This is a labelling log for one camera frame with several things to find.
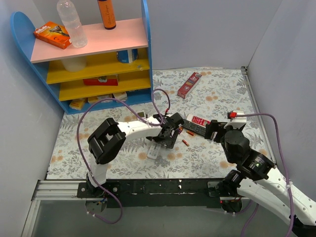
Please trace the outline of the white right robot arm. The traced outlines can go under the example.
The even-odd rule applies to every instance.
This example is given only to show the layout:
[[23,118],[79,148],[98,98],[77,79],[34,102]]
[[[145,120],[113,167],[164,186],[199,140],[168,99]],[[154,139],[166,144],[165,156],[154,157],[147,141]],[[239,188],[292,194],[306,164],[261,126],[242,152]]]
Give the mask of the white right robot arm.
[[222,145],[226,159],[236,165],[219,183],[229,196],[251,199],[289,225],[298,237],[316,235],[316,202],[305,195],[265,155],[252,149],[242,129],[245,121],[229,123],[212,120],[206,125],[205,138]]

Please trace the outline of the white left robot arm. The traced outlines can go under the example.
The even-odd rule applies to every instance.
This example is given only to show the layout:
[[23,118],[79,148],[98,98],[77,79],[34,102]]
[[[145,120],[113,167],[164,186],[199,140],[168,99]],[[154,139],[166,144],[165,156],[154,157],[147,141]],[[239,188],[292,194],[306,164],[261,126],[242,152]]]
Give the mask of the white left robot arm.
[[183,125],[179,113],[163,117],[156,114],[144,121],[132,122],[106,119],[88,138],[89,151],[93,155],[86,178],[89,193],[96,198],[104,194],[108,163],[116,158],[125,142],[146,138],[172,149]]

